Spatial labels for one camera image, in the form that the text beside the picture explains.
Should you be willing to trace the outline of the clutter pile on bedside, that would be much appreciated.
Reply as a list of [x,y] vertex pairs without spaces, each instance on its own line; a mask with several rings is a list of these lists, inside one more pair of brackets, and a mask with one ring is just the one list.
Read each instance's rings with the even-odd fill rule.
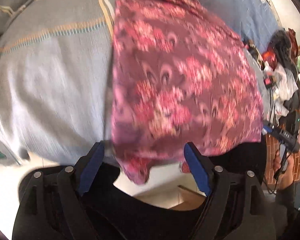
[[295,31],[276,31],[262,54],[252,40],[246,38],[243,44],[250,53],[248,59],[257,76],[264,119],[277,125],[285,122],[288,115],[300,107]]

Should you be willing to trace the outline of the pink floral garment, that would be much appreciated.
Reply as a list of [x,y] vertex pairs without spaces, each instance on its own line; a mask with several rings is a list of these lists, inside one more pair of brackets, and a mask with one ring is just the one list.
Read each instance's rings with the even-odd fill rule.
[[126,176],[260,142],[263,102],[240,37],[199,0],[116,0],[111,140]]

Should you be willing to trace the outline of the grey striped quilt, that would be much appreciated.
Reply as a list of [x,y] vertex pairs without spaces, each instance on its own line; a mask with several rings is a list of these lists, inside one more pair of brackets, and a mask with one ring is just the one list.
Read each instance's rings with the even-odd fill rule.
[[0,0],[0,142],[13,153],[24,148],[72,164],[106,141],[115,158],[113,54],[53,55],[20,46],[50,27],[33,10],[46,1],[53,0]]

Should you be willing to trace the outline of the blue plaid pillow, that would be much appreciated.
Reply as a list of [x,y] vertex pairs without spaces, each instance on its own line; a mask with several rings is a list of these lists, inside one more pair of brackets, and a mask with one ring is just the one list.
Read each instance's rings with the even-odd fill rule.
[[53,0],[33,7],[50,24],[20,42],[53,55],[163,57],[266,50],[279,25],[261,0]]

